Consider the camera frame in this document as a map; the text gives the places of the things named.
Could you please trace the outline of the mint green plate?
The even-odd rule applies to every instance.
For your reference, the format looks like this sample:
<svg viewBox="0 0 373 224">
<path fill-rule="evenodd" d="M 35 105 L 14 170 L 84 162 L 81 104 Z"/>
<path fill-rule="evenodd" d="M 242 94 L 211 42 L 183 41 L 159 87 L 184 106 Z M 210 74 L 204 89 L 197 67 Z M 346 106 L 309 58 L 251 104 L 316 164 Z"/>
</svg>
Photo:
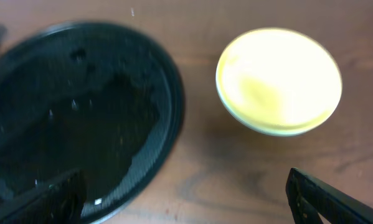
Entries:
<svg viewBox="0 0 373 224">
<path fill-rule="evenodd" d="M 330 111 L 329 113 L 325 113 L 318 118 L 315 118 L 313 121 L 305 123 L 304 125 L 297 126 L 295 128 L 286 127 L 286 126 L 270 126 L 267 124 L 258 124 L 254 121 L 248 121 L 247 119 L 243 118 L 242 116 L 238 115 L 235 110 L 230 107 L 230 102 L 225 99 L 224 92 L 222 90 L 217 89 L 217 94 L 219 99 L 221 100 L 224 108 L 233 116 L 239 123 L 243 124 L 244 126 L 252 129 L 258 133 L 266 134 L 269 136 L 280 136 L 280 137 L 289 137 L 289 136 L 297 136 L 303 133 L 307 133 L 308 131 L 317 128 L 324 122 L 326 122 L 331 115 L 333 114 L 334 110 Z"/>
</svg>

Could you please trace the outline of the yellow plate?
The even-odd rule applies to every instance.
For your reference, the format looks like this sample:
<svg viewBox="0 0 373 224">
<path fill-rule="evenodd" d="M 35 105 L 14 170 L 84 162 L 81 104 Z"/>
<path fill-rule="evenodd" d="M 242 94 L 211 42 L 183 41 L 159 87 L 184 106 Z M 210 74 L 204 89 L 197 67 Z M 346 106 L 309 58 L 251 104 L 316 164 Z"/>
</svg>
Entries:
<svg viewBox="0 0 373 224">
<path fill-rule="evenodd" d="M 216 89 L 248 121 L 295 128 L 337 108 L 342 78 L 317 41 L 282 28 L 248 31 L 226 46 Z"/>
</svg>

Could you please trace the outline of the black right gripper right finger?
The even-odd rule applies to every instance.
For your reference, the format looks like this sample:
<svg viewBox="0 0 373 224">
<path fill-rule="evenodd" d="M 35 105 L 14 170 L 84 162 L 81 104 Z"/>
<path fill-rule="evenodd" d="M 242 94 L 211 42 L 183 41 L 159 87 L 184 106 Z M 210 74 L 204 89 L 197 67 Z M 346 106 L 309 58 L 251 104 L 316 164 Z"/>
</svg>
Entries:
<svg viewBox="0 0 373 224">
<path fill-rule="evenodd" d="M 286 195 L 296 224 L 373 224 L 373 208 L 300 169 L 292 168 Z"/>
</svg>

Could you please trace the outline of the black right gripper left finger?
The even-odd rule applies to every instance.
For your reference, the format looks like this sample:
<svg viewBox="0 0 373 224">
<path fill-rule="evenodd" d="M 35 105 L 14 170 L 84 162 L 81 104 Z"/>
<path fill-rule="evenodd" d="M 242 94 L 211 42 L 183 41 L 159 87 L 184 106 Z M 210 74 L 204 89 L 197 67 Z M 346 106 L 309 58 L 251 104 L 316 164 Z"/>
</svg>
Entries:
<svg viewBox="0 0 373 224">
<path fill-rule="evenodd" d="M 68 170 L 0 204 L 0 223 L 80 223 L 87 197 L 82 170 Z"/>
</svg>

